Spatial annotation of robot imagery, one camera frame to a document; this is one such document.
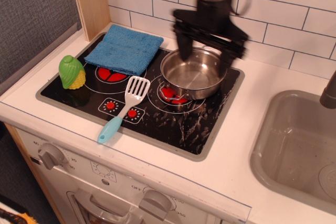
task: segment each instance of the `toy stove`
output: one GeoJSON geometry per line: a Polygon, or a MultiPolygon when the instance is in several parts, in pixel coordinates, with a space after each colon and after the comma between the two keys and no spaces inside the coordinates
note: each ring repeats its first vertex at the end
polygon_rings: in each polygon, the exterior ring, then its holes
{"type": "MultiPolygon", "coordinates": [[[[66,90],[57,74],[38,91],[37,99],[101,125],[117,116],[125,103],[124,91],[130,76],[98,68],[84,60],[103,37],[77,57],[86,71],[83,87],[66,90]]],[[[160,71],[161,61],[168,53],[159,49],[141,75],[151,81],[151,87],[147,97],[124,117],[119,132],[200,161],[206,157],[244,74],[229,69],[220,89],[207,99],[166,100],[160,90],[166,97],[174,97],[172,90],[165,87],[160,71]]]]}

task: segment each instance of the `blue cloth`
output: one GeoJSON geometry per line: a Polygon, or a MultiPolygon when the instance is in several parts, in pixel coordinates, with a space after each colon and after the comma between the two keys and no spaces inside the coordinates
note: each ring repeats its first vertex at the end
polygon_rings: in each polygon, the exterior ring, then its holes
{"type": "Polygon", "coordinates": [[[112,25],[104,39],[85,57],[87,63],[131,76],[141,75],[163,38],[112,25]]]}

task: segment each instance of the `gray knob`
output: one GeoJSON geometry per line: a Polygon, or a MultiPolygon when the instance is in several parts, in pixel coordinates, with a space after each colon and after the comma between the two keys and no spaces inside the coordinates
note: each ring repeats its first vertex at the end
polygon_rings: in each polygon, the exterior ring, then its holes
{"type": "Polygon", "coordinates": [[[162,193],[154,190],[148,190],[139,204],[140,209],[160,220],[164,220],[171,207],[170,200],[162,193]]]}
{"type": "Polygon", "coordinates": [[[63,152],[49,143],[43,144],[38,149],[38,156],[48,170],[51,170],[55,165],[60,165],[64,159],[63,152]]]}

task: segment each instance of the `yellow corn cob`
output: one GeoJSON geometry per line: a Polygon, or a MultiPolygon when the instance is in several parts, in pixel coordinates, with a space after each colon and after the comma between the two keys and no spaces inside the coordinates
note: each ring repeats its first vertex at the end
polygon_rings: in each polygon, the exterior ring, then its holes
{"type": "Polygon", "coordinates": [[[84,85],[85,80],[86,80],[85,79],[85,71],[80,70],[77,78],[70,85],[69,89],[79,89],[80,87],[82,87],[84,85]]]}

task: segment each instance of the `stovetop control icon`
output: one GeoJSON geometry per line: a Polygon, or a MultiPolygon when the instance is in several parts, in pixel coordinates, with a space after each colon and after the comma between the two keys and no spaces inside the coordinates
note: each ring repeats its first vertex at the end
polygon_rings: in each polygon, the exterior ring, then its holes
{"type": "MultiPolygon", "coordinates": [[[[106,98],[98,107],[100,112],[108,115],[117,116],[119,111],[125,106],[124,102],[117,101],[112,98],[106,98]]],[[[145,111],[137,107],[132,107],[127,115],[123,118],[125,121],[133,124],[139,123],[145,115],[145,111]]]]}
{"type": "Polygon", "coordinates": [[[117,182],[117,178],[115,176],[115,172],[112,171],[111,169],[108,169],[106,168],[105,166],[103,165],[100,165],[98,163],[95,163],[95,162],[92,162],[90,161],[91,163],[91,167],[92,167],[92,171],[110,181],[113,181],[113,182],[117,182]]]}

